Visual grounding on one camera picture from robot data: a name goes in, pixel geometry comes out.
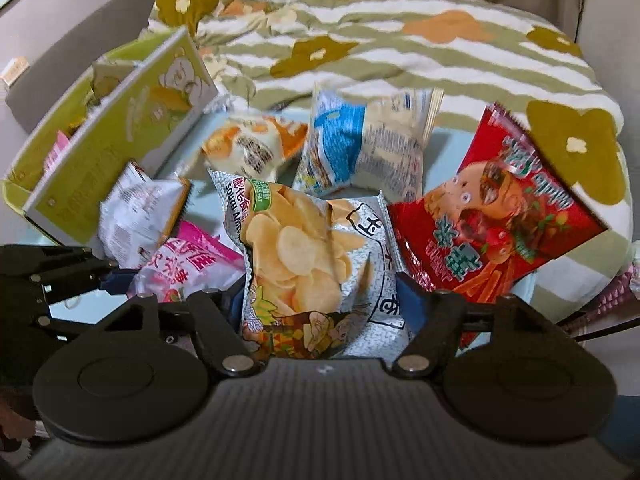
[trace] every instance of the green badge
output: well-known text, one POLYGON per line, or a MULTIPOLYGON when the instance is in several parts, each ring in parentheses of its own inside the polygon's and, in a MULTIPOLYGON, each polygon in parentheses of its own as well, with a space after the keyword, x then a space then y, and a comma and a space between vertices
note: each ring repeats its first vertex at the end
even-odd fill
POLYGON ((250 178, 249 182, 254 188, 253 211, 255 213, 258 211, 267 211, 267 209, 271 207, 271 189, 269 189, 269 184, 261 180, 255 180, 254 178, 250 178))

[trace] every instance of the black cable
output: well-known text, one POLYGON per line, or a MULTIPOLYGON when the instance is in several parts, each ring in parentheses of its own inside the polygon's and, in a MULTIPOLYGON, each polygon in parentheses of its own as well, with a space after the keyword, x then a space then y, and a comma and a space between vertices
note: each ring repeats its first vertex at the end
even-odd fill
POLYGON ((625 321, 624 323, 620 323, 618 325, 610 326, 609 328, 596 330, 596 332, 577 335, 576 337, 574 337, 574 341, 577 343, 581 341, 588 341, 590 339, 596 339, 599 337, 604 337, 606 335, 616 334, 618 332, 624 332, 625 330, 629 330, 630 328, 635 328, 636 326, 640 326, 640 317, 633 318, 629 321, 625 321))

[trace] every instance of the blue and white snack bag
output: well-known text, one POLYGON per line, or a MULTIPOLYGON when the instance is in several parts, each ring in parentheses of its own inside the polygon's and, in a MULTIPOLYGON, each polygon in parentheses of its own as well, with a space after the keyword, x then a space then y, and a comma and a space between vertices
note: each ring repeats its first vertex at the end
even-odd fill
POLYGON ((293 189, 325 196, 355 186, 390 202, 422 195, 423 152, 444 93, 405 90, 366 104, 316 86, 293 189))

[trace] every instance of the orange and white snack bag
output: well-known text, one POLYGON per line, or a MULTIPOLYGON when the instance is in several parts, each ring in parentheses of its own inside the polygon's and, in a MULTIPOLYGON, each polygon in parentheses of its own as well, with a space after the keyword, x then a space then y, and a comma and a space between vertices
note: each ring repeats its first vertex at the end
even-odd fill
POLYGON ((307 126, 281 116, 229 115, 203 143, 211 168, 275 182, 305 142, 307 126))
POLYGON ((245 257, 241 335, 255 358, 397 357, 409 336, 382 195, 327 202, 282 184, 211 176, 245 257))

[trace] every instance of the striped blanket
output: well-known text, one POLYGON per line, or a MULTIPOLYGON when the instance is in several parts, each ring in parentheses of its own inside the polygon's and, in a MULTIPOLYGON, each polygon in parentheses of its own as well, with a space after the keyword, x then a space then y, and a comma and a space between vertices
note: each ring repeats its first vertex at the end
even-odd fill
POLYGON ((539 269, 532 304, 558 321, 624 266, 632 210, 618 104, 542 18, 478 0, 157 0, 145 34, 187 25, 239 109, 308 108, 315 83, 357 97, 443 88, 436 126, 471 136, 498 101, 609 231, 539 269))

